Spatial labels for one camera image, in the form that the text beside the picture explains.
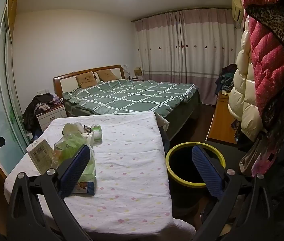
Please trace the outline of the toothpaste tube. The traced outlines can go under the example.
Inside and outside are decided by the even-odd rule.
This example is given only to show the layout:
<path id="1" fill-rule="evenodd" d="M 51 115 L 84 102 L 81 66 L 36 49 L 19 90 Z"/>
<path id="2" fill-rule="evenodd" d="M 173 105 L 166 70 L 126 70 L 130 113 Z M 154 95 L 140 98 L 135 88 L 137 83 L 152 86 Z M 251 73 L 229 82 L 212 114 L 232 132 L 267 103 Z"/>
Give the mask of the toothpaste tube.
<path id="1" fill-rule="evenodd" d="M 73 194 L 83 194 L 94 196 L 95 195 L 95 183 L 94 182 L 78 182 L 76 183 Z"/>

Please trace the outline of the green plastic bag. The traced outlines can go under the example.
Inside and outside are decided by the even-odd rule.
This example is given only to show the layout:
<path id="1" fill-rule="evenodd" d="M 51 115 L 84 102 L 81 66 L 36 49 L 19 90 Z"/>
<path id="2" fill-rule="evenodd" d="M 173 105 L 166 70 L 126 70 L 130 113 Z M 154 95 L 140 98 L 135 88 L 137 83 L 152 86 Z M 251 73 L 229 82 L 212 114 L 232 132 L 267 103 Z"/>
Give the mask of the green plastic bag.
<path id="1" fill-rule="evenodd" d="M 89 136 L 83 136 L 84 127 L 80 123 L 67 123 L 62 129 L 62 137 L 54 144 L 52 166 L 57 168 L 64 160 L 72 158 L 82 145 L 90 150 L 90 160 L 84 169 L 79 183 L 96 181 L 96 163 Z"/>

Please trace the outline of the clear green label bottle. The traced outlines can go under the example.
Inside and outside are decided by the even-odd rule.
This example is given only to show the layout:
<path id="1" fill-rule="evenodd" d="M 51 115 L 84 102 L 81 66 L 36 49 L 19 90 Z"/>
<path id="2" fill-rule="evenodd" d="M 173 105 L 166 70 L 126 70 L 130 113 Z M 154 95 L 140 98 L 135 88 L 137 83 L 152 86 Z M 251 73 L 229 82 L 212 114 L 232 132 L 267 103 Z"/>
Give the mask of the clear green label bottle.
<path id="1" fill-rule="evenodd" d="M 102 140 L 102 128 L 99 124 L 93 124 L 91 126 L 91 132 L 94 133 L 94 141 L 101 141 Z"/>

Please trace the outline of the yellow rimmed trash bin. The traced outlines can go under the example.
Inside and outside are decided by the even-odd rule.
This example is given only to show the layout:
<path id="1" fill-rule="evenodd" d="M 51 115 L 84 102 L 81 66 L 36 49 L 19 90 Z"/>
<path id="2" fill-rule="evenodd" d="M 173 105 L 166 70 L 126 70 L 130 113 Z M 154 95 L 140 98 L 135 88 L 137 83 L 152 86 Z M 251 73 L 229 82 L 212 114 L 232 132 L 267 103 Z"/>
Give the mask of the yellow rimmed trash bin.
<path id="1" fill-rule="evenodd" d="M 222 153 L 215 147 L 200 142 L 174 146 L 166 155 L 169 176 L 189 188 L 205 188 L 208 176 L 226 168 Z"/>

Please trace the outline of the sliding glass wardrobe door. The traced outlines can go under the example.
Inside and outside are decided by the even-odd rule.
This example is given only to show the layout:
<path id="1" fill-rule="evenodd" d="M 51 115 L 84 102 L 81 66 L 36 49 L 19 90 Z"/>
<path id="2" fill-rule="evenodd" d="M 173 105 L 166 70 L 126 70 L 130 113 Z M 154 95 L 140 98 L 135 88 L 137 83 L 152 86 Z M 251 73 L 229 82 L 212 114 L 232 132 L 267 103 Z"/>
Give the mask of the sliding glass wardrobe door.
<path id="1" fill-rule="evenodd" d="M 29 140 L 22 122 L 13 67 L 13 37 L 9 28 L 8 0 L 0 0 L 0 168 L 9 175 L 26 153 Z"/>

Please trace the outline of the pink floral bag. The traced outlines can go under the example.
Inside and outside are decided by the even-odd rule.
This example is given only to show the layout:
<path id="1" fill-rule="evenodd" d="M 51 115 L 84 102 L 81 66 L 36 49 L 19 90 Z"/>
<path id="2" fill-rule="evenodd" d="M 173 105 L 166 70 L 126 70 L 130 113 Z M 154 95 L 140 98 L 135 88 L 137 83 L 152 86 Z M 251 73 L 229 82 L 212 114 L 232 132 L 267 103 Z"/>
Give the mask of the pink floral bag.
<path id="1" fill-rule="evenodd" d="M 240 172 L 249 177 L 264 175 L 273 165 L 279 150 L 279 145 L 273 139 L 261 134 L 240 160 Z"/>

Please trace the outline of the dark clothes on nightstand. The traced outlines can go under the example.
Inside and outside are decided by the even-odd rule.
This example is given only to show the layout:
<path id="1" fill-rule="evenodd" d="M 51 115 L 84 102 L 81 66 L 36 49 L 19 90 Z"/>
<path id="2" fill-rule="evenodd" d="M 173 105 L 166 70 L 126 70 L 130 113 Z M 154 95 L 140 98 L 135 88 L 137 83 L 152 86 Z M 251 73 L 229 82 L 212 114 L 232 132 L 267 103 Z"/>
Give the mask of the dark clothes on nightstand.
<path id="1" fill-rule="evenodd" d="M 36 115 L 40 113 L 39 107 L 51 102 L 52 100 L 53 95 L 50 93 L 36 95 L 24 111 L 22 116 L 24 129 L 27 132 L 30 132 L 33 136 L 40 130 L 40 125 L 36 118 Z"/>

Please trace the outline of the wooden side cabinet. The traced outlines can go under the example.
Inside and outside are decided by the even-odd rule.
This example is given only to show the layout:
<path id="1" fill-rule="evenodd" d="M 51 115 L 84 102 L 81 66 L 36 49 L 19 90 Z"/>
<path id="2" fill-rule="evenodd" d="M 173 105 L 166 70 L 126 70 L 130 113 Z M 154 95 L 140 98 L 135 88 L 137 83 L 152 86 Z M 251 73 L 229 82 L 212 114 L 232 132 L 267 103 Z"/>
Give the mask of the wooden side cabinet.
<path id="1" fill-rule="evenodd" d="M 228 110 L 228 95 L 218 93 L 215 112 L 209 127 L 206 141 L 236 146 L 235 130 L 231 124 L 235 121 Z"/>

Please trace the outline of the cream puffer jacket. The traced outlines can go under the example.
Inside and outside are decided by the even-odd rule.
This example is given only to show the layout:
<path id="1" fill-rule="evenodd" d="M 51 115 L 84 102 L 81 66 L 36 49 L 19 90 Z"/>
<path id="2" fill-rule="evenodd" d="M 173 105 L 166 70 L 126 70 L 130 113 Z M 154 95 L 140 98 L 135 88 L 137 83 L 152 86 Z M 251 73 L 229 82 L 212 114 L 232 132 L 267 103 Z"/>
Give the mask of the cream puffer jacket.
<path id="1" fill-rule="evenodd" d="M 247 17 L 245 30 L 241 37 L 241 50 L 236 58 L 237 70 L 233 77 L 234 87 L 229 95 L 228 109 L 233 118 L 241 122 L 243 134 L 249 140 L 255 141 L 259 131 L 262 129 L 262 119 L 256 103 L 249 20 L 250 17 Z"/>

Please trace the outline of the left brown pillow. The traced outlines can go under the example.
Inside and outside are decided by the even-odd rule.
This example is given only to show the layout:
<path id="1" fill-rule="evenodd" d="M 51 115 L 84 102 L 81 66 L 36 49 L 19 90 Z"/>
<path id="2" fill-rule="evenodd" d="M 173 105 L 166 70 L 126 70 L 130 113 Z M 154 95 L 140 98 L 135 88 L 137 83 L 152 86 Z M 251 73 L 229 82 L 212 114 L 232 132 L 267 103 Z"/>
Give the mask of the left brown pillow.
<path id="1" fill-rule="evenodd" d="M 76 76 L 78 86 L 82 89 L 98 85 L 93 72 L 86 72 Z"/>

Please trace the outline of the brown pillow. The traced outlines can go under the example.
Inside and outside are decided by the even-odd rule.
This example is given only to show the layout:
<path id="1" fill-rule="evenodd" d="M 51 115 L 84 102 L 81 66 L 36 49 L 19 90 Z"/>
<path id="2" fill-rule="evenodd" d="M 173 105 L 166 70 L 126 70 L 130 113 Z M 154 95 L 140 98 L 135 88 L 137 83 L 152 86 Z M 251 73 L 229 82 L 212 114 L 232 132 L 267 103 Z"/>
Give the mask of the brown pillow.
<path id="1" fill-rule="evenodd" d="M 98 85 L 93 72 L 86 72 L 76 76 L 78 86 L 82 89 Z"/>
<path id="2" fill-rule="evenodd" d="M 109 69 L 99 70 L 99 71 L 96 71 L 96 73 L 99 79 L 103 82 L 119 80 L 119 78 L 115 74 L 113 74 L 112 71 Z"/>

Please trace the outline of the green plaid duvet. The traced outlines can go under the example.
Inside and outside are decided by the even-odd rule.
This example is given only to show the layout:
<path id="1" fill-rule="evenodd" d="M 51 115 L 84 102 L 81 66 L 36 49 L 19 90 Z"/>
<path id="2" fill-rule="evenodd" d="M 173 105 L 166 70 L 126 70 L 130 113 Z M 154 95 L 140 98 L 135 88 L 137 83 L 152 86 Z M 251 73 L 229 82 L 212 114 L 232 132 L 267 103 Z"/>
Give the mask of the green plaid duvet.
<path id="1" fill-rule="evenodd" d="M 120 79 L 63 92 L 63 98 L 65 103 L 89 115 L 154 111 L 167 117 L 192 98 L 199 101 L 199 92 L 194 84 Z"/>

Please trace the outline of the clothes pile on cabinet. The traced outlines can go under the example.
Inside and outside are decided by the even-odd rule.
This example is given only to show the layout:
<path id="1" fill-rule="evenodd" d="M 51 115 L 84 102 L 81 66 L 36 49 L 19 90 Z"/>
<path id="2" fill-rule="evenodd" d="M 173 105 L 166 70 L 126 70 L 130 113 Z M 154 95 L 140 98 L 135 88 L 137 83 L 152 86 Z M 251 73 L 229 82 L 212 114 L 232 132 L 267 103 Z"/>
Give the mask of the clothes pile on cabinet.
<path id="1" fill-rule="evenodd" d="M 223 67 L 218 79 L 215 81 L 216 89 L 215 95 L 218 95 L 220 91 L 230 93 L 234 87 L 233 77 L 237 70 L 236 64 L 230 64 L 227 67 Z"/>

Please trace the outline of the right brown pillow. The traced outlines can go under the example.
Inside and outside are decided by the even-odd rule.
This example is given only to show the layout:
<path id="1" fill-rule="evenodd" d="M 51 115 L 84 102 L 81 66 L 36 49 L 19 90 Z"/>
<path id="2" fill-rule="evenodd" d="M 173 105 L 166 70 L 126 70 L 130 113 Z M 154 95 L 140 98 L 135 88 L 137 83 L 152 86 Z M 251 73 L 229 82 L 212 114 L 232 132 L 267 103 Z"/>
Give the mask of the right brown pillow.
<path id="1" fill-rule="evenodd" d="M 112 71 L 109 69 L 99 70 L 99 71 L 96 71 L 96 73 L 99 79 L 103 82 L 119 80 L 119 78 L 115 74 L 113 74 Z"/>

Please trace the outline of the red dotted quilted jacket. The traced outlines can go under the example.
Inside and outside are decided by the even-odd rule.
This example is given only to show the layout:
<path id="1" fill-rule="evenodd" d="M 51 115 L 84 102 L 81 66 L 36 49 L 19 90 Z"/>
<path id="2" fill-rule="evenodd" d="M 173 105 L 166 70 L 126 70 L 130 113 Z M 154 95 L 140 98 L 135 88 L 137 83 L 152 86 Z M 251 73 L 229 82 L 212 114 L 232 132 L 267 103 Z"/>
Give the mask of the red dotted quilted jacket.
<path id="1" fill-rule="evenodd" d="M 249 15 L 256 103 L 262 118 L 284 90 L 284 0 L 242 0 Z"/>

